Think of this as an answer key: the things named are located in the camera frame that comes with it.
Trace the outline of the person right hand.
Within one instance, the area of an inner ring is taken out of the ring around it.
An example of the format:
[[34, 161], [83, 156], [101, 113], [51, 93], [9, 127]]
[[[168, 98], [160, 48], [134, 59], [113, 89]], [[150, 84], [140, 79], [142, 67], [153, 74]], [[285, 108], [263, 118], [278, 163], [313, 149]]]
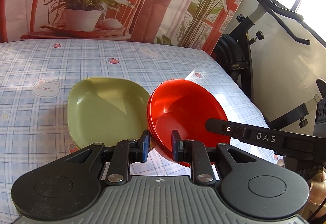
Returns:
[[300, 213], [301, 216], [308, 220], [312, 217], [312, 220], [319, 220], [325, 216], [325, 204], [318, 210], [323, 201], [325, 200], [325, 171], [316, 174], [312, 179], [308, 181], [309, 186], [309, 198], [306, 206]]

